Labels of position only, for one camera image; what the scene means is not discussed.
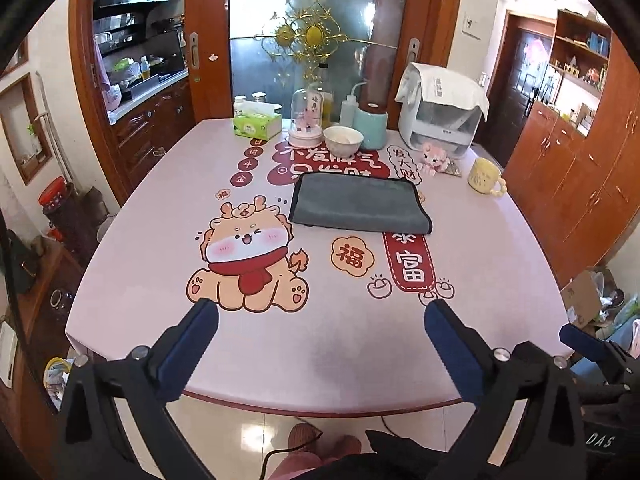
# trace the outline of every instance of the folded gray cloth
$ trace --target folded gray cloth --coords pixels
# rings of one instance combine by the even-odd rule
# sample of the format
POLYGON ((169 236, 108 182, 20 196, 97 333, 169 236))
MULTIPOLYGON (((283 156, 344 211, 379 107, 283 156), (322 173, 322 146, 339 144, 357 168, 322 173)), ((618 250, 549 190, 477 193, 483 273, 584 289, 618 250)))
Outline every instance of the folded gray cloth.
POLYGON ((289 220, 308 226, 375 233, 430 234, 418 190, 408 180, 342 173, 303 173, 289 220))

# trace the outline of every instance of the black cable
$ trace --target black cable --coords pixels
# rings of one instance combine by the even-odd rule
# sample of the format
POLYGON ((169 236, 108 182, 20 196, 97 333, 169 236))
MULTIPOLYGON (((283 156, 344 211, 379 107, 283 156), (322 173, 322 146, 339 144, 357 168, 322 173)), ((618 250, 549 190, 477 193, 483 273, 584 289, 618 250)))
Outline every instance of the black cable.
POLYGON ((391 433, 393 436, 396 436, 396 437, 398 437, 398 438, 402 438, 400 435, 398 435, 395 431, 393 431, 393 430, 388 426, 388 424, 386 423, 386 420, 385 420, 385 416, 384 416, 384 415, 380 415, 380 418, 382 419, 382 424, 384 425, 384 427, 386 428, 386 430, 387 430, 389 433, 391 433))
POLYGON ((290 447, 289 449, 274 449, 273 451, 270 451, 267 453, 267 455, 264 457, 264 460, 262 460, 262 471, 260 472, 260 478, 258 480, 264 480, 264 477, 267 475, 267 462, 269 461, 269 459, 277 454, 277 453, 290 453, 293 451, 297 451, 299 449, 302 449, 303 447, 309 446, 310 444, 313 444, 314 442, 316 442, 317 440, 320 439, 320 437, 322 436, 322 430, 320 430, 319 428, 316 428, 311 422, 303 419, 303 418, 299 418, 298 416, 294 417, 296 420, 299 420, 300 422, 304 422, 305 424, 310 425, 312 428, 314 428, 314 430, 316 430, 316 432, 318 433, 316 435, 315 438, 312 438, 309 442, 305 442, 304 444, 301 444, 300 446, 296 446, 296 447, 290 447))
POLYGON ((35 366, 33 365, 33 356, 27 343, 27 336, 24 333, 24 327, 22 326, 22 318, 20 317, 20 308, 18 307, 18 297, 15 293, 14 283, 14 268, 11 262, 11 245, 9 242, 9 235, 6 229, 6 223, 4 221, 4 215, 0 210, 0 248, 2 252, 2 262, 4 263, 4 282, 6 284, 6 296, 9 300, 9 309, 11 310, 12 317, 15 325, 15 335, 18 338, 20 344, 20 350, 24 356, 24 362, 27 366, 27 370, 31 375, 31 378, 36 384, 36 389, 42 396, 44 403, 50 409, 54 415, 58 414, 58 409, 49 397, 47 390, 42 384, 42 375, 38 377, 35 366))

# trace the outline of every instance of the cartoon lion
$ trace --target cartoon lion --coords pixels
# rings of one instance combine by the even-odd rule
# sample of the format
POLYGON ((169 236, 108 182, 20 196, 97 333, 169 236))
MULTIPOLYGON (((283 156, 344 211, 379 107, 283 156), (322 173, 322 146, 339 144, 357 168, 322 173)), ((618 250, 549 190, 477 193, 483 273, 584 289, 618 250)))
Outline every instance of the cartoon lion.
POLYGON ((300 249, 287 257, 291 224, 278 206, 265 204, 265 197, 256 196, 253 204, 222 205, 222 217, 210 222, 200 245, 208 268, 187 283, 191 301, 209 298, 225 310, 250 312, 271 305, 296 312, 305 306, 309 288, 297 273, 306 270, 308 256, 300 249))

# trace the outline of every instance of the green tissue box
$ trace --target green tissue box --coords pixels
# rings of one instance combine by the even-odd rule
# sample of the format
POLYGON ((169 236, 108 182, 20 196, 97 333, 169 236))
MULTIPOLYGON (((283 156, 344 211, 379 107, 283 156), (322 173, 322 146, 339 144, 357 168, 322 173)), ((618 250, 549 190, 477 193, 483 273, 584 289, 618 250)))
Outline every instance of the green tissue box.
POLYGON ((251 139, 269 140, 282 131, 282 116, 248 114, 234 118, 234 133, 251 139))

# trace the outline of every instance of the person's leg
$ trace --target person's leg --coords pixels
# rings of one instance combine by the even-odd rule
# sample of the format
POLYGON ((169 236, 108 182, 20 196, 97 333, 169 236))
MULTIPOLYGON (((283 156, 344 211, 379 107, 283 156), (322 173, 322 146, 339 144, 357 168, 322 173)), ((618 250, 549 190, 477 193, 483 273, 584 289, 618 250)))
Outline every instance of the person's leg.
POLYGON ((362 452, 362 443, 353 435, 344 435, 338 439, 329 456, 322 461, 323 465, 340 460, 348 455, 359 455, 362 452))
POLYGON ((289 449, 308 444, 298 451, 290 452, 269 476, 269 480, 289 480, 309 469, 322 465, 322 459, 317 454, 318 441, 314 440, 317 433, 309 424, 297 424, 289 432, 289 449))

